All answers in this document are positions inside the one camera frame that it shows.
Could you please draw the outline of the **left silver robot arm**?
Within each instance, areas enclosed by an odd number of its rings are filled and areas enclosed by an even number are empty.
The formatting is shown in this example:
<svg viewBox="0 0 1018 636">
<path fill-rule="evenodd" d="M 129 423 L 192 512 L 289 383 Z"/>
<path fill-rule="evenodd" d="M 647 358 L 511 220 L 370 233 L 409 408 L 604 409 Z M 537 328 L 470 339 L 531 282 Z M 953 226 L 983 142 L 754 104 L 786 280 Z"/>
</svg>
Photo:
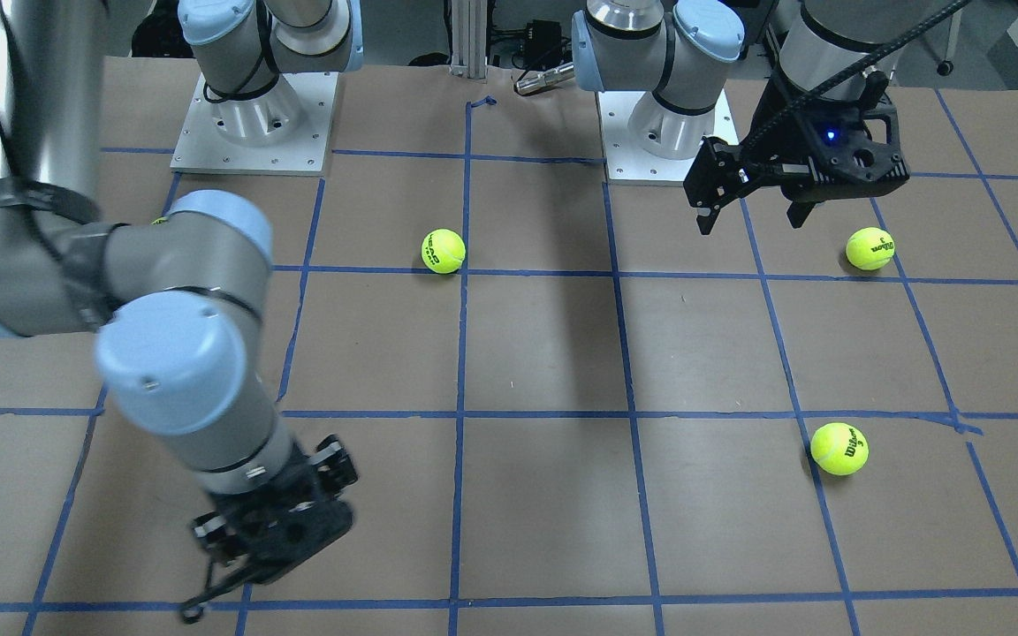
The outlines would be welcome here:
<svg viewBox="0 0 1018 636">
<path fill-rule="evenodd" d="M 908 182 L 900 118 L 887 95 L 889 61 L 964 7 L 950 1 L 804 1 L 777 53 L 774 72 L 740 142 L 706 134 L 684 144 L 683 181 L 696 225 L 710 234 L 720 212 L 756 189 L 778 186 L 800 228 L 813 208 L 880 197 Z M 715 108 L 746 26 L 719 1 L 589 1 L 574 14 L 571 54 L 578 86 L 635 90 L 634 132 L 668 155 L 671 125 Z"/>
</svg>

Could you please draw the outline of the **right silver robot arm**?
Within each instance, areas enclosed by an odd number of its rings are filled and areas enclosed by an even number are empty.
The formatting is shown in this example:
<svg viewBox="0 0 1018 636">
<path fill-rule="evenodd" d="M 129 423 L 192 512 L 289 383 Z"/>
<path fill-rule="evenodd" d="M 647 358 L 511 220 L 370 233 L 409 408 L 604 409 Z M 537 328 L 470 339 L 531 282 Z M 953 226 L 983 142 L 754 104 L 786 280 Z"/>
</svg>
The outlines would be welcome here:
<svg viewBox="0 0 1018 636">
<path fill-rule="evenodd" d="M 0 1 L 0 337 L 93 331 L 124 416 L 156 435 L 213 503 L 191 525 L 211 566 L 183 602 L 266 585 L 351 530 L 357 471 L 329 435 L 306 452 L 257 370 L 272 229 L 221 190 L 155 224 L 105 223 L 100 133 L 105 1 Z"/>
</svg>

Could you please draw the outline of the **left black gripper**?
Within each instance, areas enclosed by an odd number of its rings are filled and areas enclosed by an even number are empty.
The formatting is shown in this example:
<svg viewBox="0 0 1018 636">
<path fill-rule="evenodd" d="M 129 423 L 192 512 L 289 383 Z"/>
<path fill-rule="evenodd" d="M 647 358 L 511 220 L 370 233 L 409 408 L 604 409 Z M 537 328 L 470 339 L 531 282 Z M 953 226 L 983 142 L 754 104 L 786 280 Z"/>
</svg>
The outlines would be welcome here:
<svg viewBox="0 0 1018 636">
<path fill-rule="evenodd" d="M 765 186 L 779 186 L 789 225 L 800 229 L 819 204 L 885 196 L 906 184 L 910 170 L 887 85 L 873 70 L 853 100 L 817 98 L 751 148 L 704 138 L 683 181 L 699 232 L 711 235 L 715 213 Z"/>
</svg>

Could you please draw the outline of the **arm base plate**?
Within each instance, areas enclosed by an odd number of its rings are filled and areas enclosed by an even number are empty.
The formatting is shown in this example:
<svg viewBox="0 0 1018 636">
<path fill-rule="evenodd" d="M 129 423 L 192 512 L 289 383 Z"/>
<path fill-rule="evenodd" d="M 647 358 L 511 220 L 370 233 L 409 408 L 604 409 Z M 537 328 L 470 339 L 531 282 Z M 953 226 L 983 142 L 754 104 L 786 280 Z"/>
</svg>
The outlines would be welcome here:
<svg viewBox="0 0 1018 636">
<path fill-rule="evenodd" d="M 171 161 L 180 173 L 322 176 L 326 170 L 336 73 L 282 75 L 249 101 L 211 103 L 197 79 Z"/>
<path fill-rule="evenodd" d="M 648 92 L 598 93 L 597 105 L 610 184 L 681 186 L 704 138 L 738 142 L 725 93 L 696 116 L 664 108 Z"/>
</svg>

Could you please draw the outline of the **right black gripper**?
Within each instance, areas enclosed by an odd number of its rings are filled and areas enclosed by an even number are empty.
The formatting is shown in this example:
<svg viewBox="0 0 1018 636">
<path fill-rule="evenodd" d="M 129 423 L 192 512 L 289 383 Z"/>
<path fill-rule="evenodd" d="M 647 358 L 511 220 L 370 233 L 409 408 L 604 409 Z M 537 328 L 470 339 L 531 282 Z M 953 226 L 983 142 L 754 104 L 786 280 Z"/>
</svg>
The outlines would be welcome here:
<svg viewBox="0 0 1018 636">
<path fill-rule="evenodd" d="M 214 510 L 194 520 L 194 538 L 219 566 L 244 564 L 182 602 L 179 616 L 202 617 L 211 600 L 246 583 L 275 582 L 342 538 L 354 511 L 340 495 L 357 479 L 342 440 L 328 435 L 310 456 L 295 443 L 286 466 L 263 486 L 210 495 Z"/>
</svg>

